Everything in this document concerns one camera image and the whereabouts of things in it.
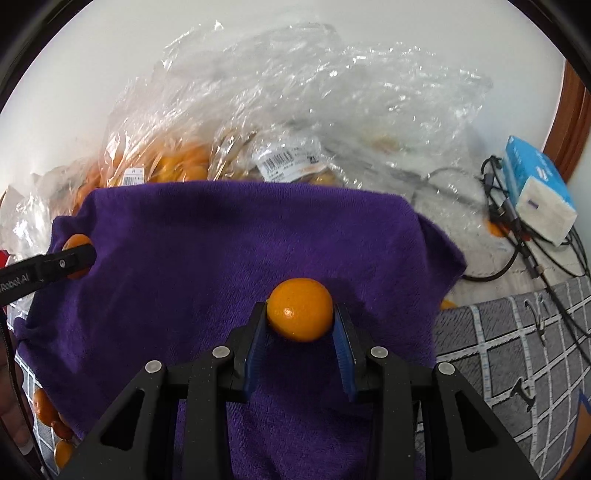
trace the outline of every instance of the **wooden door frame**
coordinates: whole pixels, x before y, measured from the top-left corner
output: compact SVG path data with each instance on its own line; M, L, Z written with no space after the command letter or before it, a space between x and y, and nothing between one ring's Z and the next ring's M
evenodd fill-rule
M558 110L544 147L564 181L571 178L579 163L590 129L591 95L567 62Z

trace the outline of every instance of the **plastic bag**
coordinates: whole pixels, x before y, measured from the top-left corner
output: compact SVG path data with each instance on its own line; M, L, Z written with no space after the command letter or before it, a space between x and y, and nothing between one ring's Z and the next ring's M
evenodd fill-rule
M216 23L166 48L108 122L105 186L161 181L307 181L412 195L465 163L461 133L490 82L417 47L346 46L297 24L225 47Z
M93 168L98 172L96 159L77 160L7 188L0 205L0 245L10 254L8 264L47 252L53 219L73 213L76 195ZM26 316L32 299L31 294L17 300L11 315Z

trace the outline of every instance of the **blue tissue package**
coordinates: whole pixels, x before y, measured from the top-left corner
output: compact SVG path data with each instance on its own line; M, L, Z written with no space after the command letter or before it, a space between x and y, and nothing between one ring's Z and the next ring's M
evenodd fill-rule
M502 166L517 214L546 239L560 245L577 212L552 161L529 143L510 137Z

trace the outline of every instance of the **blue gripper pad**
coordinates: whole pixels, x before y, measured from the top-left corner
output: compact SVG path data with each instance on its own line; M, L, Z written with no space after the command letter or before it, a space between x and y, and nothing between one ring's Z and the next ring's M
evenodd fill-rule
M345 327L340 318L338 310L335 309L335 325L333 326L333 342L335 344L336 358L339 362L340 379L343 383L343 390L349 397L349 401L354 401L357 396L355 387L355 363L353 353L349 346L349 339L345 332Z
M267 314L261 315L252 338L251 349L246 356L244 394L250 398L256 390L259 372L261 371L262 358L265 355L267 345Z

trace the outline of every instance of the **white wall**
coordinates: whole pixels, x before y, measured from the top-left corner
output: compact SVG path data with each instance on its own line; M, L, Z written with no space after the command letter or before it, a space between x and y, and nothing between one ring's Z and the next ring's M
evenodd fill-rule
M569 180L569 190L579 214L575 226L585 250L591 252L591 140Z
M272 27L276 0L94 0L35 60L0 114L0 192L15 178L97 155L106 116L130 77L198 23ZM560 94L563 58L506 0L301 0L346 41L402 41L488 74L495 88L474 125L478 157L510 134L541 147Z

